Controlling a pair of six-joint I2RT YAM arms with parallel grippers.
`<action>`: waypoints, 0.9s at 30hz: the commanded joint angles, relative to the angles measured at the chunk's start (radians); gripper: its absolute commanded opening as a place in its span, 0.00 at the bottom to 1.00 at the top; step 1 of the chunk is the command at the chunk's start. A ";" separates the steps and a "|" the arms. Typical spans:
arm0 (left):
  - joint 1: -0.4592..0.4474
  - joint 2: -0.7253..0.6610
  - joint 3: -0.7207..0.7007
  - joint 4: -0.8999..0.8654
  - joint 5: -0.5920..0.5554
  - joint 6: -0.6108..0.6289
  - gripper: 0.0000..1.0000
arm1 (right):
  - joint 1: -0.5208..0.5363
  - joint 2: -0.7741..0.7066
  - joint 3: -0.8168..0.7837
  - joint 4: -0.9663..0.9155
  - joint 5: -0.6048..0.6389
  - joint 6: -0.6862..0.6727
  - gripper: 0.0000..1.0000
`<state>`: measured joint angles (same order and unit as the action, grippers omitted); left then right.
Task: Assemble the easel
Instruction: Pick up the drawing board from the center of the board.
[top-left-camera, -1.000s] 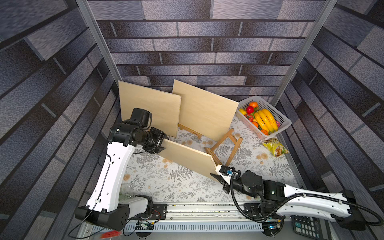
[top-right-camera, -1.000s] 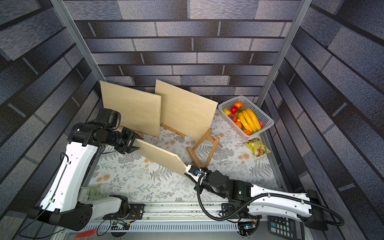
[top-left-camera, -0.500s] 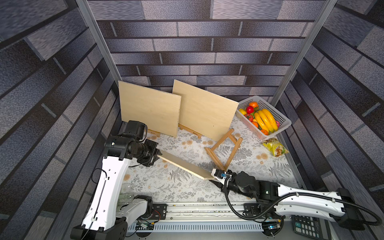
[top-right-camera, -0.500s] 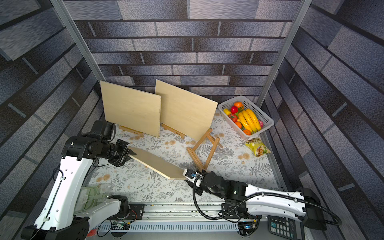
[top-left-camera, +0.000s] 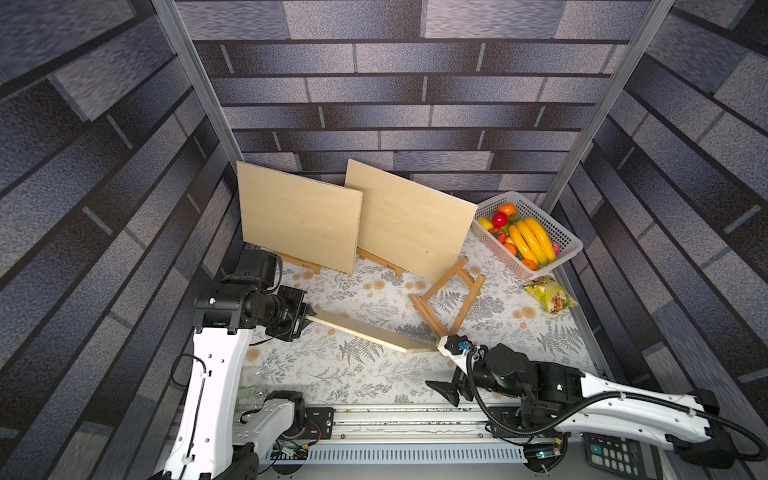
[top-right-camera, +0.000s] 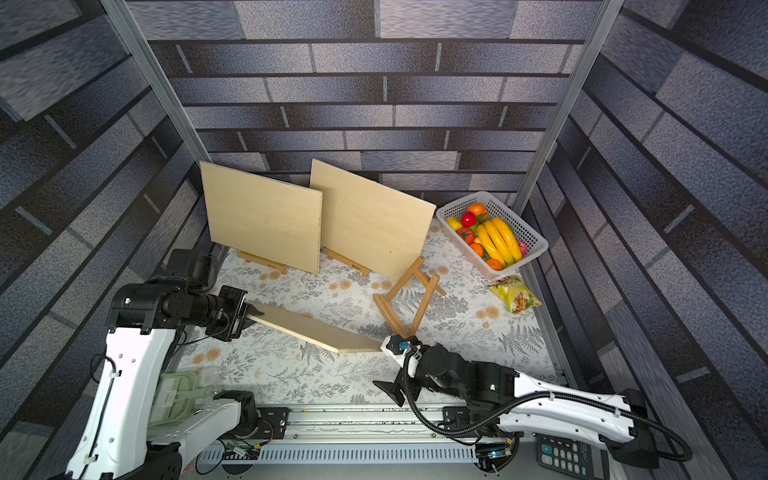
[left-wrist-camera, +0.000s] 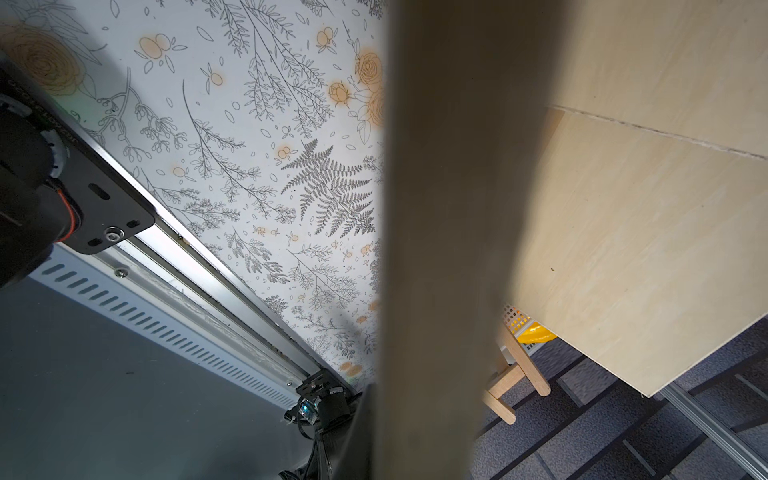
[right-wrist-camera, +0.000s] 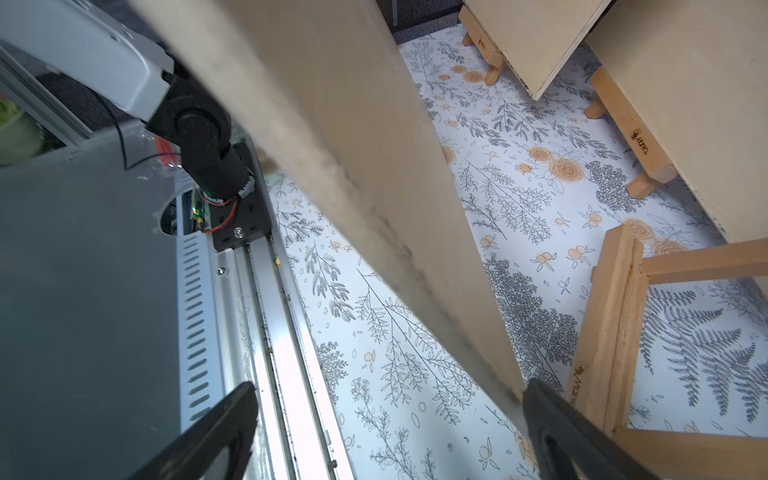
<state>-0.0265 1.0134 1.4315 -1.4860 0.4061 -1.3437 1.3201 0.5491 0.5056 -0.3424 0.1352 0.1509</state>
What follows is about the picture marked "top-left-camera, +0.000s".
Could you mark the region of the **wooden easel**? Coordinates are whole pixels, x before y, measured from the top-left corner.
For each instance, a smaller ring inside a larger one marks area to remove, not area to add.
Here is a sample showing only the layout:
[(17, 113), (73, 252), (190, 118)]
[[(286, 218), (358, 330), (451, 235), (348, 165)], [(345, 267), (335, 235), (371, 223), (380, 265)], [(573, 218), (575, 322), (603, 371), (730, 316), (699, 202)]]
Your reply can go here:
[[(486, 277), (482, 273), (473, 276), (468, 263), (468, 257), (460, 258), (425, 293), (408, 295), (416, 311), (438, 337), (458, 333), (481, 293)], [(456, 314), (450, 326), (444, 324), (434, 308), (438, 312)]]
[(384, 260), (384, 259), (382, 259), (381, 257), (379, 257), (379, 256), (377, 256), (377, 255), (374, 255), (374, 254), (372, 254), (372, 253), (368, 252), (368, 251), (367, 251), (367, 250), (365, 250), (365, 249), (362, 249), (362, 248), (358, 247), (358, 248), (357, 248), (357, 254), (358, 254), (358, 255), (359, 255), (359, 256), (360, 256), (362, 259), (364, 259), (364, 260), (370, 260), (370, 261), (373, 261), (373, 262), (375, 262), (376, 264), (378, 264), (378, 265), (381, 265), (381, 266), (383, 266), (383, 267), (385, 267), (385, 268), (387, 268), (387, 269), (391, 270), (391, 271), (392, 271), (392, 272), (395, 274), (395, 276), (396, 276), (397, 278), (401, 278), (401, 277), (402, 277), (402, 275), (403, 275), (403, 273), (404, 273), (404, 269), (403, 269), (403, 268), (401, 268), (401, 267), (399, 267), (399, 266), (395, 265), (395, 264), (394, 264), (394, 263), (392, 263), (392, 262), (389, 262), (389, 261), (387, 261), (387, 260)]
[(277, 252), (277, 255), (279, 255), (282, 258), (282, 260), (286, 263), (290, 263), (292, 265), (296, 265), (306, 270), (309, 270), (314, 275), (320, 274), (321, 266), (316, 263), (305, 261), (305, 260), (290, 256), (284, 253), (280, 253), (280, 252)]

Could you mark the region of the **plywood board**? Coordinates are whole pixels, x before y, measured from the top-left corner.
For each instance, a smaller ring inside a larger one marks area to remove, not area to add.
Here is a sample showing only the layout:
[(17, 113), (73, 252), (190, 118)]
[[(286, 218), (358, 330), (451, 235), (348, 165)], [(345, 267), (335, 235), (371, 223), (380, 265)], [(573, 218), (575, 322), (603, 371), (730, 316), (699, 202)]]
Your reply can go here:
[(475, 204), (353, 159), (345, 186), (363, 194), (359, 248), (429, 282), (457, 262)]
[(399, 333), (325, 310), (317, 310), (313, 315), (307, 315), (306, 318), (314, 323), (354, 335), (400, 353), (427, 353), (437, 350), (435, 344), (415, 340)]
[(362, 192), (245, 162), (237, 180), (247, 243), (354, 272)]

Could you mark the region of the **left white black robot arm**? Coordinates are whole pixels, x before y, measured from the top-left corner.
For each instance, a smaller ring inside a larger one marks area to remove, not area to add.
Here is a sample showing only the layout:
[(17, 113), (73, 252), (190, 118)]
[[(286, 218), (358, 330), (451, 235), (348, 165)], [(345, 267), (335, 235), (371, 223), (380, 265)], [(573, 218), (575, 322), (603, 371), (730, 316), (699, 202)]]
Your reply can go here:
[(298, 436), (306, 423), (297, 391), (269, 394), (246, 424), (234, 424), (236, 397), (253, 332), (291, 342), (314, 311), (301, 289), (282, 285), (283, 260), (270, 251), (246, 250), (233, 274), (215, 281), (195, 301), (193, 351), (180, 429), (157, 479), (255, 479), (260, 462), (283, 435)]

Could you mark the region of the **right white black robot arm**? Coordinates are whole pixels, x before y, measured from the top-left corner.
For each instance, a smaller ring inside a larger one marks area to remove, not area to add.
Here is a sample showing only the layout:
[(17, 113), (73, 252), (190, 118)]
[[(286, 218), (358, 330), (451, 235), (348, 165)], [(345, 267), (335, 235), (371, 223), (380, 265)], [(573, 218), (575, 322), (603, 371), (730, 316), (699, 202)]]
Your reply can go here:
[(504, 344), (478, 345), (465, 336), (445, 336), (437, 350), (455, 370), (450, 381), (429, 381), (428, 387), (454, 407), (476, 403), (495, 435), (532, 441), (594, 433), (647, 443), (709, 469), (767, 459), (766, 443), (720, 417), (709, 390), (643, 390), (558, 363), (532, 361)]

